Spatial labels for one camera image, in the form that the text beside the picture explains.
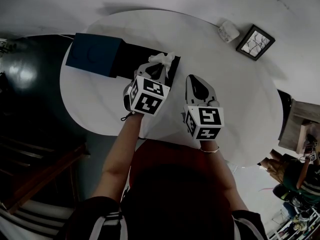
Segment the gray floor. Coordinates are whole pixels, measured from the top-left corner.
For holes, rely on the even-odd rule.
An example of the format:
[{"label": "gray floor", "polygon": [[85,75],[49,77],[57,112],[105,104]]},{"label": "gray floor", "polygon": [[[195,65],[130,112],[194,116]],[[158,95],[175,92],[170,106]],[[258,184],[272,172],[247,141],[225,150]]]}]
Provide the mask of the gray floor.
[{"label": "gray floor", "polygon": [[60,70],[72,40],[58,35],[9,40],[12,52],[0,59],[9,85],[23,101],[20,113],[50,132],[57,143],[86,141],[91,154],[78,162],[81,200],[90,197],[98,184],[104,160],[116,137],[103,136],[79,126],[66,110],[60,93]]}]

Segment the framed picture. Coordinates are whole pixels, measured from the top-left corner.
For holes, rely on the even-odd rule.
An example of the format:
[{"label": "framed picture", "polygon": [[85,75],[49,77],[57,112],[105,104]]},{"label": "framed picture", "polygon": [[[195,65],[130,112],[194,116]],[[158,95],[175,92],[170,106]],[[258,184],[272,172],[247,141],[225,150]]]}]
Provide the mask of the framed picture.
[{"label": "framed picture", "polygon": [[256,61],[275,41],[271,35],[252,25],[235,50]]}]

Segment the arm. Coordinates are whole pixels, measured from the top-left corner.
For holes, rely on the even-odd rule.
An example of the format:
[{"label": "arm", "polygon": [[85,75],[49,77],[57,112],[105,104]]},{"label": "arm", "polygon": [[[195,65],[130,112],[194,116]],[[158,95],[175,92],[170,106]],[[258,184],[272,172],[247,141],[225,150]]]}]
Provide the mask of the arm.
[{"label": "arm", "polygon": [[[200,144],[202,150],[204,151],[214,151],[218,148],[218,145],[215,141],[200,141]],[[220,151],[216,153],[208,153],[206,154],[206,157],[208,163],[210,164],[213,176],[220,183],[223,194],[230,203],[231,211],[248,211],[247,206],[238,193],[235,178]]]},{"label": "arm", "polygon": [[302,170],[300,172],[300,176],[299,176],[298,182],[296,183],[296,188],[297,189],[300,189],[302,183],[305,181],[305,178],[307,176],[307,171],[308,171],[309,164],[310,164],[310,158],[308,156],[306,156],[304,165],[303,165]]},{"label": "arm", "polygon": [[92,197],[109,197],[118,203],[127,182],[143,114],[129,116],[105,159],[102,176]]}]

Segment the white round table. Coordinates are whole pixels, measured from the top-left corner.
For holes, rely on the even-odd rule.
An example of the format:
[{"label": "white round table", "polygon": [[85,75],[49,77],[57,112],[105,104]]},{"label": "white round table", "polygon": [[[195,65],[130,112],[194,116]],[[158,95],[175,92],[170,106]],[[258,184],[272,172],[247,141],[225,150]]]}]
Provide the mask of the white round table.
[{"label": "white round table", "polygon": [[[253,61],[225,43],[217,30],[206,21],[176,12],[136,10],[104,17],[84,33],[122,38],[129,44],[175,52],[181,57],[167,100],[156,117],[143,118],[140,137],[200,147],[191,139],[181,115],[186,77],[194,74],[213,86],[224,108],[225,127],[216,139],[224,158],[239,166],[251,166],[277,145],[282,103],[264,69],[267,54]],[[60,73],[67,111],[85,129],[117,136],[123,125],[120,118],[128,113],[123,106],[123,90],[131,80],[66,66],[69,50]]]}]

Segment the dark hair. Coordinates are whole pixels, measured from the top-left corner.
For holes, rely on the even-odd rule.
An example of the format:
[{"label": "dark hair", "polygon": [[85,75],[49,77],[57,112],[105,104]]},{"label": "dark hair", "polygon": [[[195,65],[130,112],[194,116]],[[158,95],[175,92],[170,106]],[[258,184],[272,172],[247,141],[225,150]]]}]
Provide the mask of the dark hair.
[{"label": "dark hair", "polygon": [[[189,171],[181,175],[187,180],[163,176],[149,181],[143,177],[143,181],[128,191],[121,210],[129,239],[234,239],[230,204],[219,186],[198,180],[199,177]],[[104,203],[98,203],[97,198],[104,199]],[[118,210],[117,203],[107,197],[91,200],[75,210],[67,240],[89,239],[97,219]]]},{"label": "dark hair", "polygon": [[291,195],[289,189],[287,189],[285,186],[283,186],[282,184],[278,184],[274,187],[273,191],[274,195],[278,198],[280,198],[281,200],[285,201],[285,202],[289,202],[289,197]]}]

